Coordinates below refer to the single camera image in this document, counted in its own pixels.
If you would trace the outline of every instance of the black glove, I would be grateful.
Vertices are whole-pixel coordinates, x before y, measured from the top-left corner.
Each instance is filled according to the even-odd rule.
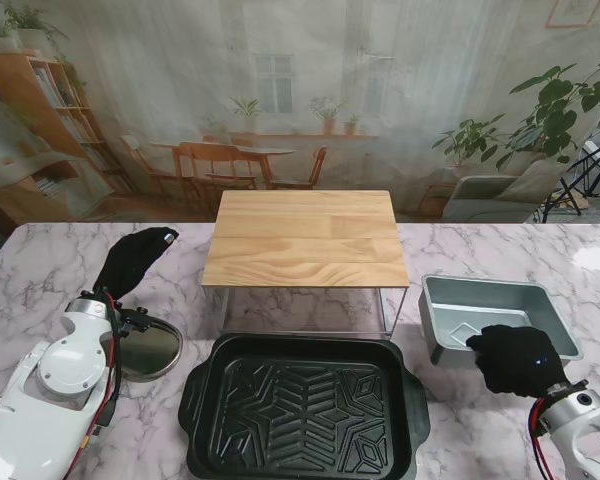
[[[167,241],[167,235],[173,235]],[[104,266],[93,286],[94,290],[107,287],[111,296],[118,300],[136,288],[169,245],[178,238],[178,232],[167,227],[153,227],[125,235],[111,247]]]
[[[550,386],[567,382],[549,336],[532,327],[493,325],[467,340],[476,365],[493,393],[540,398]]]

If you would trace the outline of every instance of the dining table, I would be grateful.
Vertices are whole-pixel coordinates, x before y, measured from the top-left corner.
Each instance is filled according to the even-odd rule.
[[[0,250],[0,392],[34,345],[66,335],[62,312],[80,290],[93,285],[108,250],[123,235],[152,226],[164,224],[39,223],[13,232]],[[180,236],[121,301],[126,308],[146,307],[178,328],[182,354],[158,379],[123,380],[111,424],[69,480],[195,478],[187,468],[187,441],[177,413],[187,376],[208,358],[217,338],[202,286],[217,225],[168,226]],[[543,285],[584,353],[566,367],[567,377],[588,379],[600,392],[600,225],[398,224],[397,230],[411,285],[391,341],[426,389],[431,423],[416,452],[416,480],[542,480],[526,426],[533,399],[490,392],[475,369],[431,363],[418,306],[421,278],[435,274]],[[270,291],[249,308],[263,318],[282,309],[287,317],[323,312],[326,319],[348,311],[361,320],[372,308],[366,301],[320,299],[302,290],[293,300],[281,302]],[[600,445],[599,436],[582,440],[592,448]],[[539,441],[554,478],[564,479],[562,458],[551,440],[545,435]]]
[[[222,145],[214,142],[183,142],[183,143],[204,143],[211,145]],[[176,173],[182,175],[182,167],[179,162],[178,149],[179,144],[165,143],[165,142],[149,142],[149,145],[154,147],[169,148],[173,154]],[[272,190],[271,181],[273,180],[273,174],[271,173],[271,167],[269,166],[270,155],[289,155],[294,153],[295,150],[289,148],[268,148],[268,147],[248,147],[245,145],[231,145],[236,147],[240,151],[242,158],[248,162],[255,162],[260,165],[260,171],[262,172],[262,179],[267,190]]]

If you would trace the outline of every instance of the small wooden table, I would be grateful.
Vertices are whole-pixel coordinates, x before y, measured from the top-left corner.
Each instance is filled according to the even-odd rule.
[[[221,329],[236,288],[375,289],[383,327],[371,333],[390,337],[409,278],[389,192],[224,192],[202,286],[223,289]],[[394,319],[385,288],[401,289]]]
[[[175,155],[177,154],[177,150],[180,147],[179,145],[174,145],[170,143],[158,143],[158,142],[150,142],[149,145],[153,145],[154,147],[162,147],[162,148],[170,148]],[[262,172],[262,178],[264,180],[264,184],[267,190],[271,190],[271,180],[273,175],[271,173],[271,168],[269,167],[269,155],[289,155],[293,153],[295,150],[289,150],[288,148],[262,148],[262,147],[246,147],[243,145],[232,145],[240,150],[243,158],[250,162],[257,162],[260,165],[260,171]]]

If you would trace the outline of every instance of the window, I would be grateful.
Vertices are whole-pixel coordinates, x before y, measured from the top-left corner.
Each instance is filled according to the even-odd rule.
[[[366,113],[379,115],[384,111],[384,97],[387,92],[393,57],[370,56],[368,58],[364,110]]]
[[[291,57],[257,55],[258,99],[267,113],[291,113],[293,105]]]

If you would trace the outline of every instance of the metal baking pan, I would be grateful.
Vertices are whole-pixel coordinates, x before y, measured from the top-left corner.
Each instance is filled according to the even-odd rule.
[[[429,435],[421,383],[379,340],[224,335],[178,420],[211,479],[413,479]]]
[[[476,368],[466,341],[488,325],[538,328],[549,335],[563,365],[582,358],[547,290],[536,283],[425,275],[419,306],[435,365]]]

